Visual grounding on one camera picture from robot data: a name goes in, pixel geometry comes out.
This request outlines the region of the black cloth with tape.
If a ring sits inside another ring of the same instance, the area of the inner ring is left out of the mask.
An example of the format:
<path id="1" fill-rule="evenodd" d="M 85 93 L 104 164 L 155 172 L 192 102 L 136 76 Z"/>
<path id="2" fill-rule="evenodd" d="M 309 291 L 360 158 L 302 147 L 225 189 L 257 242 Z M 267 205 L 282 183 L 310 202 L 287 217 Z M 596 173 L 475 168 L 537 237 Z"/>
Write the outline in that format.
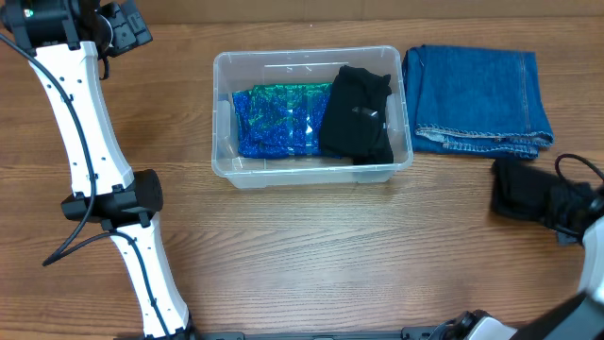
<path id="1" fill-rule="evenodd" d="M 370 148 L 367 156 L 355 157 L 354 165 L 371 165 L 393 163 L 394 154 L 388 137 L 387 129 L 384 127 L 378 134 L 377 140 Z"/>

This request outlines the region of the blue denim jeans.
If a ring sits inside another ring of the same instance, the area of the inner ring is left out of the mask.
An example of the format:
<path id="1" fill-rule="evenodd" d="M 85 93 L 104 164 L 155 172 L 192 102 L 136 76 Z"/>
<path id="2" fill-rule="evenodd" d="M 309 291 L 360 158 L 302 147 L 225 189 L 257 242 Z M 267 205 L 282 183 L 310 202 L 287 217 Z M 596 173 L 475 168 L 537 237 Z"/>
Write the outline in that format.
<path id="1" fill-rule="evenodd" d="M 417 152 L 536 159 L 555 142 L 533 52 L 421 45 L 402 71 Z"/>

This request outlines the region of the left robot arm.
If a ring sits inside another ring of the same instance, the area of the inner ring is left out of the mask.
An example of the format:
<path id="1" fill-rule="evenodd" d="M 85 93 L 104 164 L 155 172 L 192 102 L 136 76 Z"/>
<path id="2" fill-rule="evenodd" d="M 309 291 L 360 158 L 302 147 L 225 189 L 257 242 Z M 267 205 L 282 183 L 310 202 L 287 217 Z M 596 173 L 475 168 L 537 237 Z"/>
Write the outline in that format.
<path id="1" fill-rule="evenodd" d="M 71 172 L 61 203 L 75 230 L 44 261 L 54 264 L 95 242 L 76 237 L 88 223 L 118 248 L 139 301 L 145 339 L 197 339 L 160 235 L 163 195 L 157 173 L 135 172 L 117 142 L 101 83 L 109 59 L 150 43 L 136 4 L 88 0 L 7 0 L 6 44 L 25 57 L 51 104 Z"/>

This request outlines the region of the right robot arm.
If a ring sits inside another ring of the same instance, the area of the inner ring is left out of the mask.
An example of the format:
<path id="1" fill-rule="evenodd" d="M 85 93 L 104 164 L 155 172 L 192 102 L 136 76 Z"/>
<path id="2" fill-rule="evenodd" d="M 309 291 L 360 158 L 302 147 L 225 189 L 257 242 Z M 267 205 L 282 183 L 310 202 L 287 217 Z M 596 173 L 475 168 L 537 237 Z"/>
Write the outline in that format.
<path id="1" fill-rule="evenodd" d="M 432 339 L 601 339 L 603 337 L 603 211 L 582 234 L 585 251 L 578 293 L 518 329 L 476 311 L 437 327 Z"/>

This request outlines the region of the blue green sequin cloth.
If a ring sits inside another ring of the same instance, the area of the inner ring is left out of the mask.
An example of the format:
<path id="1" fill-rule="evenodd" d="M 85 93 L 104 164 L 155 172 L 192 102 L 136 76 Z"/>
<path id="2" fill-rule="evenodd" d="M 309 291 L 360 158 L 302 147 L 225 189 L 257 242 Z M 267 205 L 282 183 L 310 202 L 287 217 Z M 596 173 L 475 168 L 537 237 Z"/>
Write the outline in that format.
<path id="1" fill-rule="evenodd" d="M 252 159 L 320 156 L 331 84 L 256 85 L 232 95 L 239 153 Z"/>

